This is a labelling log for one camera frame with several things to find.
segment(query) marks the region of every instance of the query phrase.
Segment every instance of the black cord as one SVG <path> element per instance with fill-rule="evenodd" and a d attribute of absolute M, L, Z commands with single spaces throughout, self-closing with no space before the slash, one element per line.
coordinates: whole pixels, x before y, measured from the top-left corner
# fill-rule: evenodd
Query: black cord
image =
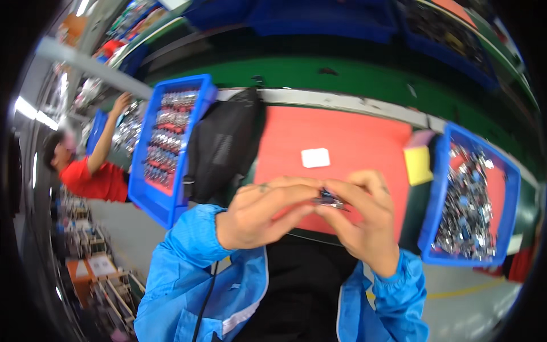
<path fill-rule="evenodd" d="M 196 322 L 196 327 L 194 329 L 194 337 L 192 338 L 192 342 L 197 341 L 197 333 L 200 331 L 201 319 L 203 318 L 205 305 L 207 305 L 207 302 L 209 301 L 209 297 L 211 296 L 211 293 L 213 292 L 214 279 L 217 277 L 217 269 L 218 269 L 218 261 L 214 263 L 213 280 L 211 281 L 211 285 L 209 286 L 209 291 L 207 292 L 207 295 L 205 296 L 205 300 L 203 301 L 203 305 L 201 306 L 200 314 L 197 316 L 197 322 Z"/>

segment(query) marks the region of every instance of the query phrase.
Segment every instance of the blue jacket sleeve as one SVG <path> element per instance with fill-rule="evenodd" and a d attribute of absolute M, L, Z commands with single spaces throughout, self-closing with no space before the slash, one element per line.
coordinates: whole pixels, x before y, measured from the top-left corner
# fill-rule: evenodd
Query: blue jacket sleeve
<path fill-rule="evenodd" d="M 146 293 L 138 307 L 135 332 L 141 342 L 173 340 L 182 294 L 207 281 L 205 270 L 232 254 L 218 243 L 216 205 L 197 205 L 182 214 L 152 253 Z"/>
<path fill-rule="evenodd" d="M 429 328 L 421 320 L 426 301 L 426 278 L 421 260 L 400 250 L 397 272 L 383 278 L 374 274 L 376 314 L 397 342 L 426 341 Z"/>

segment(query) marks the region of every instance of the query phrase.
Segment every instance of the blue jacket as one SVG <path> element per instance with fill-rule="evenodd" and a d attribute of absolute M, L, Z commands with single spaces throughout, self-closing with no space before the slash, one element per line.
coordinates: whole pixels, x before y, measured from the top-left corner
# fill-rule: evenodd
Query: blue jacket
<path fill-rule="evenodd" d="M 224 210 L 197 205 L 180 217 L 154 250 L 146 294 L 135 320 L 139 342 L 190 342 L 211 284 L 210 266 L 227 256 L 231 265 L 217 274 L 197 340 L 210 342 L 216 332 L 222 341 L 230 342 L 256 311 L 268 288 L 266 248 L 222 248 L 214 217 Z M 426 299 L 421 261 L 401 250 L 397 273 L 388 279 L 374 278 L 376 311 L 365 295 L 371 281 L 363 275 L 362 262 L 341 286 L 339 341 L 427 340 L 429 328 L 420 320 Z"/>

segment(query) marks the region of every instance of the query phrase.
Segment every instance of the yellow sticky note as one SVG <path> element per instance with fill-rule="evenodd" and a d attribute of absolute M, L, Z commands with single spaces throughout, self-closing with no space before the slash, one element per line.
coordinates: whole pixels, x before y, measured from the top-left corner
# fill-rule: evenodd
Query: yellow sticky note
<path fill-rule="evenodd" d="M 427 146 L 406 149 L 404 154 L 410 186 L 417 186 L 433 180 L 433 174 L 429 169 L 429 149 Z"/>

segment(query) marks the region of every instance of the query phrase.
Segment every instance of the gray floor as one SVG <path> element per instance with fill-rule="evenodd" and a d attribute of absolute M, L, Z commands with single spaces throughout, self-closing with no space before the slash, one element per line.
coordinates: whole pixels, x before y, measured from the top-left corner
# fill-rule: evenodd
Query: gray floor
<path fill-rule="evenodd" d="M 165 229 L 132 204 L 90 200 L 95 220 L 110 234 L 116 262 L 146 279 L 150 257 Z M 520 285 L 499 281 L 466 268 L 424 265 L 428 297 L 423 319 L 430 341 L 485 340 L 512 306 Z"/>

